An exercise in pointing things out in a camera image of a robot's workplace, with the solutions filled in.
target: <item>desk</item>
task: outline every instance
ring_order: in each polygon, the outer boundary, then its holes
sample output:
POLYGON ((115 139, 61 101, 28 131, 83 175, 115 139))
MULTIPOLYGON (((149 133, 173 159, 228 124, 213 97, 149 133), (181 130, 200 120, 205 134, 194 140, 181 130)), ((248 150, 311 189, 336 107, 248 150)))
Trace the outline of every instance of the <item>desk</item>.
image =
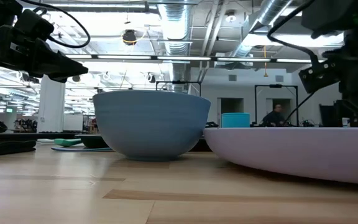
POLYGON ((358 185, 262 172, 210 152, 136 162, 51 146, 0 156, 0 223, 358 224, 358 185))

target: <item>metal frame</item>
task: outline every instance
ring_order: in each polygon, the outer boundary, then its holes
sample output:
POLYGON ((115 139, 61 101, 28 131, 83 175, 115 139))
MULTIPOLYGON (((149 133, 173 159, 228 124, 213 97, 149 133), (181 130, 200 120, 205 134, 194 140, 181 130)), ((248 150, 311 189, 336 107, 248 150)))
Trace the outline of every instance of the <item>metal frame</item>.
POLYGON ((160 83, 172 83, 172 84, 179 84, 179 85, 197 83, 197 84, 199 84, 199 86, 200 86, 200 97, 201 97, 201 82, 188 82, 188 81, 156 81, 156 82, 155 82, 155 91, 158 91, 158 84, 160 84, 160 83))
MULTIPOLYGON (((298 97, 298 86, 296 85, 280 85, 280 84, 272 84, 272 85, 255 85, 254 87, 254 95, 255 95, 255 123, 258 122, 258 107, 257 107, 257 89, 258 87, 269 87, 269 88, 283 88, 283 87, 292 87, 295 89, 295 103, 296 107, 299 105, 299 97, 298 97)), ((299 110, 296 110, 296 126, 299 126, 299 110)))

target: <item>cable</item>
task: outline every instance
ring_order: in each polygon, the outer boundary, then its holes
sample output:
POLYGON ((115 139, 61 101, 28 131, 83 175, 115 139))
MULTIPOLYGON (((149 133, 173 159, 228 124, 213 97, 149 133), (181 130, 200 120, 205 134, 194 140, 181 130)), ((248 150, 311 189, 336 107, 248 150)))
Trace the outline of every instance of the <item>cable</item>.
POLYGON ((309 7, 312 3, 314 2, 314 0, 309 0, 305 3, 303 3, 302 5, 300 5, 298 8, 296 8, 294 11, 292 11, 291 13, 289 13, 289 15, 287 15, 283 20, 281 20, 278 24, 274 25, 269 32, 267 33, 267 38, 273 42, 277 42, 280 43, 284 46, 287 47, 291 47, 293 49, 297 49, 300 50, 306 54, 308 54, 310 56, 310 60, 312 64, 316 64, 319 63, 318 62, 318 57, 316 54, 314 54, 313 51, 311 51, 310 49, 307 49, 306 47, 301 47, 295 44, 289 44, 287 42, 284 42, 282 40, 278 40, 275 37, 272 37, 272 34, 274 32, 276 32, 282 25, 284 25, 286 22, 288 22, 290 19, 294 18, 299 12, 305 10, 307 7, 309 7))
POLYGON ((90 33, 85 29, 85 27, 77 20, 75 19, 74 16, 70 15, 68 12, 66 12, 65 10, 63 9, 60 9, 58 7, 55 7, 55 6, 51 6, 51 5, 48 5, 48 4, 44 4, 44 3, 40 3, 40 2, 33 2, 33 1, 30 1, 30 0, 21 0, 22 2, 26 2, 26 3, 29 3, 29 4, 33 4, 35 6, 41 6, 41 7, 47 7, 47 8, 51 8, 51 9, 54 9, 54 10, 57 10, 57 11, 60 11, 64 14, 66 14, 68 17, 72 18, 80 27, 81 29, 84 30, 86 36, 87 36, 87 40, 84 44, 80 44, 80 45, 70 45, 70 44, 66 44, 66 43, 63 43, 63 42, 60 42, 60 41, 57 41, 56 39, 54 39, 53 37, 48 37, 48 39, 58 45, 61 45, 61 46, 64 46, 64 47, 69 47, 69 48, 73 48, 73 49, 78 49, 78 48, 82 48, 82 47, 86 47, 90 42, 91 42, 91 36, 90 36, 90 33))
POLYGON ((291 113, 290 115, 288 115, 288 117, 286 118, 286 120, 284 121, 284 124, 291 118, 291 116, 306 102, 308 101, 308 99, 310 99, 316 92, 312 92, 310 93, 310 95, 308 95, 308 97, 306 97, 291 113))

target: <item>blue container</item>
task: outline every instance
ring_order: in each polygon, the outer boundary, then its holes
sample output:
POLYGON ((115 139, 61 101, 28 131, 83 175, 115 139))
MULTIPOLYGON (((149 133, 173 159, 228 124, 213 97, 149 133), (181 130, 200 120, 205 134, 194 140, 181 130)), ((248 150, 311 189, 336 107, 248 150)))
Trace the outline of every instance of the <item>blue container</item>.
POLYGON ((249 128, 248 113, 222 114, 222 128, 249 128))

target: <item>green object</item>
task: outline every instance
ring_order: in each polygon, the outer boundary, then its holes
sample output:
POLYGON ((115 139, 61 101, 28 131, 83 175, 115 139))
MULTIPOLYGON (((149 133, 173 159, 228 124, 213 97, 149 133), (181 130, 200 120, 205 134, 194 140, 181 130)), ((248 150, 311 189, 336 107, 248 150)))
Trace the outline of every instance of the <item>green object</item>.
POLYGON ((53 141, 56 145, 63 146, 63 147, 69 147, 74 146, 76 144, 81 144, 81 139, 55 139, 53 141))

